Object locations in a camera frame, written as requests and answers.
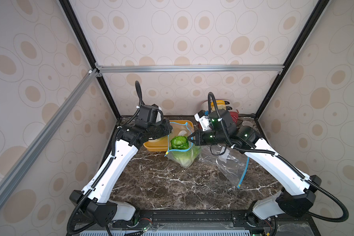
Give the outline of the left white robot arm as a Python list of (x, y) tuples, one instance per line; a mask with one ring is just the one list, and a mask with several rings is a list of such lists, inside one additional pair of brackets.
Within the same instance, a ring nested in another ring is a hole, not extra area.
[(137, 119), (134, 125), (117, 128), (112, 151), (103, 165), (82, 190), (73, 191), (69, 197), (75, 206), (67, 223), (69, 234), (77, 234), (95, 224), (106, 227), (112, 221), (135, 219), (133, 205), (110, 200), (114, 185), (144, 143), (163, 138), (172, 129), (168, 119), (156, 123)]

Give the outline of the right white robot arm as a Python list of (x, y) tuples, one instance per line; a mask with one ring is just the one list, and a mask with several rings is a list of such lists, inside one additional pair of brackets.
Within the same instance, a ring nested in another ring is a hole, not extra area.
[(256, 161), (282, 184), (282, 190), (276, 194), (253, 202), (247, 213), (249, 222), (284, 213), (301, 217), (310, 210), (316, 199), (315, 189), (307, 183), (310, 176), (284, 160), (252, 127), (238, 127), (230, 112), (223, 109), (211, 113), (201, 110), (194, 118), (201, 128), (188, 137), (190, 142), (196, 146), (224, 144), (235, 149)]

